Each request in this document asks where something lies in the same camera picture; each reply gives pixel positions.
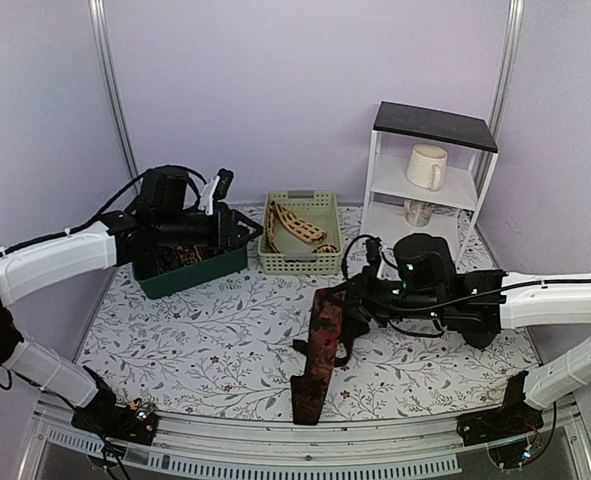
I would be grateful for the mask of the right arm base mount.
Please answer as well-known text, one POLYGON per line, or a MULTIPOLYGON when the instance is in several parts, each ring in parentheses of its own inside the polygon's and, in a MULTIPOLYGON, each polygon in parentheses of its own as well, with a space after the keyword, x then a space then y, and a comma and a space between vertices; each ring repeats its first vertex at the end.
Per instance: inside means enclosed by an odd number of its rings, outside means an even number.
POLYGON ((456 431, 464 445, 471 446, 533 432, 543 425, 542 411, 519 401, 463 414, 457 418, 456 431))

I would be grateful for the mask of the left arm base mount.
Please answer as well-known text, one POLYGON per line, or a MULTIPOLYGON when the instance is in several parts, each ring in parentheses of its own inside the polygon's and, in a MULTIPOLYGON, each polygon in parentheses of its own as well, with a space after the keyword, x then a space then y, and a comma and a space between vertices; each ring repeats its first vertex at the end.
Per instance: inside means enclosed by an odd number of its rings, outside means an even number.
POLYGON ((157 433, 159 416, 154 403, 141 398, 118 404, 113 397, 98 397, 86 407, 77 407, 71 425, 100 438, 116 439, 151 446, 157 433))

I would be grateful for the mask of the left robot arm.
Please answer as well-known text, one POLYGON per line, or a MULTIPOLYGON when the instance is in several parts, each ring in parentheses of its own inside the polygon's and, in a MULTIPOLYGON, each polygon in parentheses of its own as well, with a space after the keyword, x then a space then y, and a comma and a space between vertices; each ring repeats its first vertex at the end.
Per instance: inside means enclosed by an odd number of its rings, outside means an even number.
POLYGON ((141 261, 160 247, 239 249, 263 229, 225 198, 234 174, 220 169, 202 175, 176 165, 146 170, 141 189, 125 211, 108 205, 85 223, 0 248, 0 368, 59 396, 74 412, 79 429, 99 437, 134 439, 152 435, 155 416, 141 402, 118 404, 106 382, 87 367, 23 335, 9 310, 17 300, 69 278, 141 261))

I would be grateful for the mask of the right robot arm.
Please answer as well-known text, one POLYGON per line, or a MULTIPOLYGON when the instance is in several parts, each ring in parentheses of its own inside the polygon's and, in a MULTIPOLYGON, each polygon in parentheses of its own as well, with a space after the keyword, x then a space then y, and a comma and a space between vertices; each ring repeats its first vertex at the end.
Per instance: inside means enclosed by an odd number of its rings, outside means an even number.
MULTIPOLYGON (((398 277, 379 277, 383 260, 378 238, 367 236, 367 265, 325 294, 341 318, 388 326, 395 319, 432 322, 483 349, 503 330, 541 325, 591 325, 591 273, 526 275, 503 270, 459 274, 445 239, 415 233, 393 247, 398 277)), ((555 360, 511 378, 492 427, 512 436, 559 398, 591 383, 591 335, 555 360)))

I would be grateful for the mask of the dark red patterned tie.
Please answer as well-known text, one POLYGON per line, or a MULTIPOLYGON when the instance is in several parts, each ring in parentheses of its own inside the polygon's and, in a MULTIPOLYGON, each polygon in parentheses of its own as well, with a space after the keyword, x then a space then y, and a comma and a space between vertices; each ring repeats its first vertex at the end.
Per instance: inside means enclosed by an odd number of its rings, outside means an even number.
POLYGON ((303 373, 290 378, 295 425, 318 424, 333 371, 345 366, 350 359, 357 323, 347 312, 346 299, 346 289, 317 290, 308 339, 293 342, 293 348, 306 357, 303 373))

